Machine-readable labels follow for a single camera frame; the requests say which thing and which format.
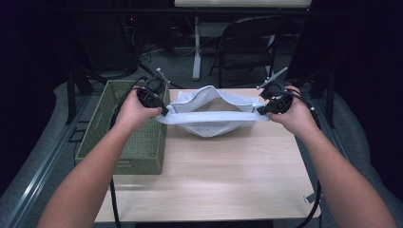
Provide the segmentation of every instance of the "green basket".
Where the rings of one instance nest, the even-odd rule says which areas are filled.
[[[80,162],[109,130],[110,119],[121,98],[132,86],[132,81],[108,81],[101,100],[89,123],[83,142],[76,156]],[[167,105],[170,102],[169,88],[160,97]],[[115,174],[157,175],[163,172],[166,125],[149,120],[141,129],[133,133],[125,144]]]

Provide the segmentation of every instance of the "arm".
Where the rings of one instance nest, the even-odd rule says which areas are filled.
[[[160,108],[145,108],[131,92],[115,125],[71,171],[50,198],[38,227],[91,227],[104,201],[125,142]]]
[[[303,102],[294,98],[286,113],[268,115],[307,147],[325,198],[340,227],[396,227],[382,198],[317,128]]]

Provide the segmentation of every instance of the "table top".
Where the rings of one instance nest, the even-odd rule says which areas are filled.
[[[309,8],[311,0],[175,0],[185,8]]]
[[[171,90],[172,100],[178,91]],[[115,175],[121,221],[306,218],[312,209],[304,196],[314,189],[297,142],[281,124],[256,122],[209,139],[169,125],[164,155],[161,175]],[[113,220],[107,192],[96,221]]]

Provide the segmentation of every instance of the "white mesh bag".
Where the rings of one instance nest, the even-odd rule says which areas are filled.
[[[259,97],[218,91],[209,85],[191,93],[180,92],[178,99],[167,106],[168,114],[156,119],[207,138],[251,126],[255,121],[269,121],[258,113],[260,106],[265,104],[259,102]]]

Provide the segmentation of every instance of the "hand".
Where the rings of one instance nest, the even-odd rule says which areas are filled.
[[[116,118],[115,126],[127,129],[132,133],[142,127],[149,119],[158,116],[161,111],[160,107],[144,107],[137,97],[137,89],[134,88],[127,95]]]
[[[291,85],[288,85],[285,88],[293,89],[299,92],[299,89]],[[272,121],[283,124],[288,131],[299,138],[301,138],[304,134],[310,134],[310,132],[314,130],[319,130],[310,110],[306,104],[300,101],[298,98],[293,98],[293,103],[291,104],[290,109],[288,109],[285,113],[268,113],[267,115]]]

